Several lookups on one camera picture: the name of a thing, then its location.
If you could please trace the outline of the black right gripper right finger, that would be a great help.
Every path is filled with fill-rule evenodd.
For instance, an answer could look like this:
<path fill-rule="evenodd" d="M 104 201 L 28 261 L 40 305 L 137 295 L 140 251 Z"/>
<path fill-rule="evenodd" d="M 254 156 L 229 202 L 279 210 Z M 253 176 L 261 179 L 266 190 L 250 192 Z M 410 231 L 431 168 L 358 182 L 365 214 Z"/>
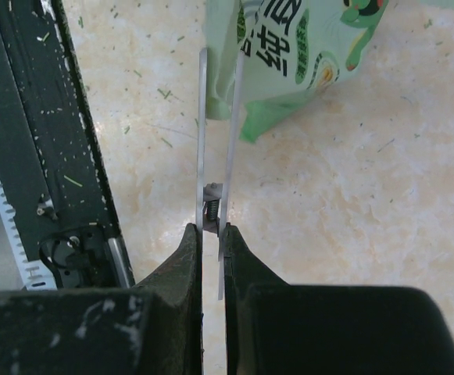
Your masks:
<path fill-rule="evenodd" d="M 223 234 L 230 374 L 454 374 L 454 340 L 412 287 L 291 285 Z"/>

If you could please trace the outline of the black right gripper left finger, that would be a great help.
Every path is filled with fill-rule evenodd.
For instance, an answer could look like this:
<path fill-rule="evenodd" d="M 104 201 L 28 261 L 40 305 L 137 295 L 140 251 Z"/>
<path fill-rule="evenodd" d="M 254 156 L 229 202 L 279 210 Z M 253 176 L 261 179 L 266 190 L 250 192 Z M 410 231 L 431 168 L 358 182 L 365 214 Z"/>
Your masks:
<path fill-rule="evenodd" d="M 0 374 L 200 374 L 202 246 L 130 288 L 0 292 Z"/>

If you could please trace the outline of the grey plastic bag clip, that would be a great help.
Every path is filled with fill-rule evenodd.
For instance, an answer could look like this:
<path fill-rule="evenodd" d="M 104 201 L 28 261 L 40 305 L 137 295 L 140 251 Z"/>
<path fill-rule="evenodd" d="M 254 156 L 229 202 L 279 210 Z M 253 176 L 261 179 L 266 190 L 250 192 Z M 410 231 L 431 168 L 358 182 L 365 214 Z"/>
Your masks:
<path fill-rule="evenodd" d="M 224 297 L 224 256 L 226 255 L 225 232 L 229 215 L 229 200 L 234 172 L 235 148 L 238 140 L 241 109 L 242 76 L 245 54 L 239 52 L 234 73 L 233 94 L 230 107 L 228 134 L 220 138 L 206 137 L 210 129 L 206 125 L 206 99 L 208 75 L 208 49 L 202 48 L 198 58 L 198 116 L 197 116 L 197 169 L 195 226 L 199 242 L 205 232 L 215 234 L 218 239 L 218 292 L 217 298 Z"/>

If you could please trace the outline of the green cat litter bag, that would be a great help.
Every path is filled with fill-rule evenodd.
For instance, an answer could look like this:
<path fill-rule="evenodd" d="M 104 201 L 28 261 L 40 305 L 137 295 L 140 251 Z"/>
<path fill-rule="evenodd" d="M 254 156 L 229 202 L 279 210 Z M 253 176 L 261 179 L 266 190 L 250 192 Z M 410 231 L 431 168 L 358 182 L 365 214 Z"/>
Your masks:
<path fill-rule="evenodd" d="M 206 116 L 231 116 L 235 66 L 243 52 L 240 137 L 255 142 L 328 86 L 359 67 L 388 2 L 207 1 Z"/>

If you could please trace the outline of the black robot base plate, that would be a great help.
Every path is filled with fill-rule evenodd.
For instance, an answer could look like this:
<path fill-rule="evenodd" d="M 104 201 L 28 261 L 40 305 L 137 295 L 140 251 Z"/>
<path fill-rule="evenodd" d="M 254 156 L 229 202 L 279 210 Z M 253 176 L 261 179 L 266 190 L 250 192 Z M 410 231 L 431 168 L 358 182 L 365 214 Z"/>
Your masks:
<path fill-rule="evenodd" d="M 56 289 L 134 285 L 60 1 L 0 1 L 0 181 Z"/>

